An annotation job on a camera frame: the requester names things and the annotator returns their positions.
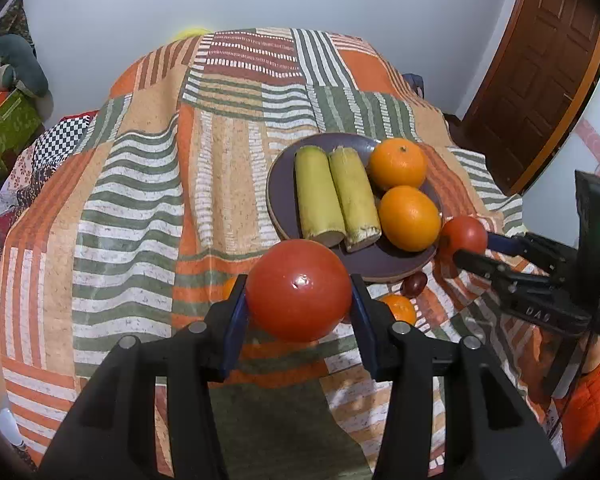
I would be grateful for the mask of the red tomato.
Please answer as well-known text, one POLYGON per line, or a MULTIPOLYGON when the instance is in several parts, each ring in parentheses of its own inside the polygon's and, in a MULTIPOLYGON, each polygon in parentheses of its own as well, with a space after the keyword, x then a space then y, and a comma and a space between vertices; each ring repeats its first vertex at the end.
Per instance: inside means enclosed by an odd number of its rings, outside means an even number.
POLYGON ((312 240, 284 240, 250 270, 245 296, 257 328, 283 341, 312 342, 346 317, 352 284, 327 247, 312 240))
POLYGON ((458 216, 445 222, 439 236, 437 256, 441 261, 451 262, 460 249, 483 255, 488 246, 488 232, 474 217, 458 216))

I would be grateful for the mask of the large orange with sticker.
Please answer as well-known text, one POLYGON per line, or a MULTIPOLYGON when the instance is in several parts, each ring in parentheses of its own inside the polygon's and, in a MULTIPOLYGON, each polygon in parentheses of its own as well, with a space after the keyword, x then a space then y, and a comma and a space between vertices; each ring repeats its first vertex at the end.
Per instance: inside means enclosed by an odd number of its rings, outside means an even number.
POLYGON ((434 244, 442 226, 436 204, 423 192, 399 185, 385 192, 378 206, 382 232, 404 252, 421 252, 434 244))

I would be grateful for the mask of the dark red grape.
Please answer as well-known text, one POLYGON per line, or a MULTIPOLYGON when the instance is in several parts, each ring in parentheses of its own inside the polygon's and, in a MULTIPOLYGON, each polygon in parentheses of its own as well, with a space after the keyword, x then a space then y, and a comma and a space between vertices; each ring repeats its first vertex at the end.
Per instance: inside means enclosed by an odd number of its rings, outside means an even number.
POLYGON ((401 294, 408 299, 414 299, 426 288, 427 282, 426 273, 422 271, 415 272, 404 278, 401 285, 401 294))

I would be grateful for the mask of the large navel orange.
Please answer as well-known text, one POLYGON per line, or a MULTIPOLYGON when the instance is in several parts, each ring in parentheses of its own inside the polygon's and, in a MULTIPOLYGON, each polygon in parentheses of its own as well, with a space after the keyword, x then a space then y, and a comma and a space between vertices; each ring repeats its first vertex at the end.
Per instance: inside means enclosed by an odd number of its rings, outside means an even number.
POLYGON ((370 153, 367 173, 383 191, 398 185, 420 188, 426 180, 427 157, 412 141, 387 139, 370 153))

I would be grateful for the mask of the small mandarin orange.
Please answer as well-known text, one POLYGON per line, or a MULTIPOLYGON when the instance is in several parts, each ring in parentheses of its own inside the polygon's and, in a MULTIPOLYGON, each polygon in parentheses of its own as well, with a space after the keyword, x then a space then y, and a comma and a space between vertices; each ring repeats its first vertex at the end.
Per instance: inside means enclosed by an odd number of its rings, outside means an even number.
POLYGON ((227 300, 230 298, 230 293, 232 292, 235 282, 237 280, 236 275, 232 275, 224 284, 222 289, 222 299, 227 300))

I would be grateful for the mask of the dark blue bag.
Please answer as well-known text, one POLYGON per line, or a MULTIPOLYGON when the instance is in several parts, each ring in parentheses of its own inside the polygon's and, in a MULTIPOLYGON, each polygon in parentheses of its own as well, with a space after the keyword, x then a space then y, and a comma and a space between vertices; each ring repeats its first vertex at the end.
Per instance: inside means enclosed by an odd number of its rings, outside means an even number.
POLYGON ((422 76, 417 74, 403 74, 402 77, 420 98, 425 97, 425 84, 422 76))

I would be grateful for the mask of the brown wooden door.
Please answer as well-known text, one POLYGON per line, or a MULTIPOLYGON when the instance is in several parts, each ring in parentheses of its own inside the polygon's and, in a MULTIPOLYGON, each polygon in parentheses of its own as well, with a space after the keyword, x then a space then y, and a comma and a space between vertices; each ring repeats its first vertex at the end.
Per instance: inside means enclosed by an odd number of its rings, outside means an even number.
POLYGON ((590 0, 515 0, 463 119, 473 150, 507 195, 557 153, 600 72, 600 14, 590 0))

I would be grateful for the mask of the patchwork striped bedspread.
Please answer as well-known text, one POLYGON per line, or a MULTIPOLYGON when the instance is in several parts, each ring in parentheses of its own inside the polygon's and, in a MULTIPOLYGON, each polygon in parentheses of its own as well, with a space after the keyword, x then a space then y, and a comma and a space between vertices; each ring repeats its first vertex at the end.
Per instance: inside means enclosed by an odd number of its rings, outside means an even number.
MULTIPOLYGON (((37 463, 87 377, 121 336, 171 336, 279 241, 265 200, 272 162, 324 132, 425 142, 446 218, 476 214, 522 232, 484 157, 452 148, 440 110, 366 41, 298 28, 215 32, 152 51, 123 73, 87 126, 57 125, 20 155, 1 210, 23 213, 0 270, 0 350, 16 445, 37 463)), ((541 422, 522 379, 535 327, 494 292, 433 262, 416 326, 490 344, 541 422)), ((366 479, 390 384, 363 370, 349 325, 308 346, 250 332, 211 400, 231 479, 366 479)))

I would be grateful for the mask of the green storage box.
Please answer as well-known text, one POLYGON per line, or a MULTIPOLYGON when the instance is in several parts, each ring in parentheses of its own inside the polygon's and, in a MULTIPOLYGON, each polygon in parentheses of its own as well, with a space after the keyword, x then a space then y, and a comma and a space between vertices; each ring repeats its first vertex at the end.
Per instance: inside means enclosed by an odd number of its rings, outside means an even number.
POLYGON ((33 101, 20 90, 0 92, 0 180, 42 128, 33 101))

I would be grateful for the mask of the grey green plush toy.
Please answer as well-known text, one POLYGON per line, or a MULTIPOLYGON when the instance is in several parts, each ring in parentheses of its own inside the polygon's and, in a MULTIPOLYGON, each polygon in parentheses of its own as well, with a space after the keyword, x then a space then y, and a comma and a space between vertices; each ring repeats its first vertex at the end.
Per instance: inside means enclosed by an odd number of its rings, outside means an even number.
POLYGON ((48 92, 48 81, 27 40, 8 34, 0 37, 0 91, 14 89, 41 99, 48 92))

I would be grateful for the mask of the yellow curved headboard tube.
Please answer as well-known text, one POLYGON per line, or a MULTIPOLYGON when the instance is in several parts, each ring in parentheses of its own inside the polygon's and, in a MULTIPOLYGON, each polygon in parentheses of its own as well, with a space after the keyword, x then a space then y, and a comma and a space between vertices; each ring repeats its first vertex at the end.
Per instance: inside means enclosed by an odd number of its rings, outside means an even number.
POLYGON ((189 37, 204 36, 211 34, 212 30, 204 27, 187 27, 177 32, 172 38, 172 41, 184 40, 189 37))

